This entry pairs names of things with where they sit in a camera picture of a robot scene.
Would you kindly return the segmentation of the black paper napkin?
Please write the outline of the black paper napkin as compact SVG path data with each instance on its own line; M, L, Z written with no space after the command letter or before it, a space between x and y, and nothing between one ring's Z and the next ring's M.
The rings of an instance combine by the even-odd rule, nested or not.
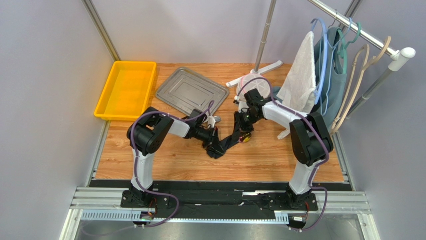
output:
M220 140L219 149L217 149L217 150L206 150L207 155L210 158L213 158L213 159L219 159L219 158L223 157L226 154L227 150L229 150L230 148L239 144L239 143L232 143L232 135L229 135L228 137L224 138L223 140Z

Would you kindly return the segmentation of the gold iridescent spoon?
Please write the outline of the gold iridescent spoon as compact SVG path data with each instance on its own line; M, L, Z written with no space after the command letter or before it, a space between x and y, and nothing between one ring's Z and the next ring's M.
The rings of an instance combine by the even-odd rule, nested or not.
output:
M241 144L245 144L245 143L248 143L251 140L251 138L252 138L252 133L244 132L238 138L238 142Z

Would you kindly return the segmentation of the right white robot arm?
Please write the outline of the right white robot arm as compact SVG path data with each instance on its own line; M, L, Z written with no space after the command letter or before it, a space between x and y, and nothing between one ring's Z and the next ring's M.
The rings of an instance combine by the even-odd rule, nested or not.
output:
M293 154L297 159L292 179L286 188L284 203L298 209L312 193L312 182L319 166L330 158L334 145L323 117L319 113L301 113L288 108L273 97L264 98L257 89L244 98L247 110L234 113L234 132L230 144L243 143L251 137L254 124L269 120L290 131Z

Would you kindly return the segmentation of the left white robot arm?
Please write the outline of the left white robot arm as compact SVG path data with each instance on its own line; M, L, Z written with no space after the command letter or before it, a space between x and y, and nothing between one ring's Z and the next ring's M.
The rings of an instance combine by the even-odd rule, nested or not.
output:
M211 158L219 158L225 149L219 139L218 129L205 128L208 113L194 109L190 116L179 119L149 107L128 129L127 138L133 151L133 177L128 190L123 192L121 207L146 208L155 199L153 166L155 153L168 134L182 139L196 139Z

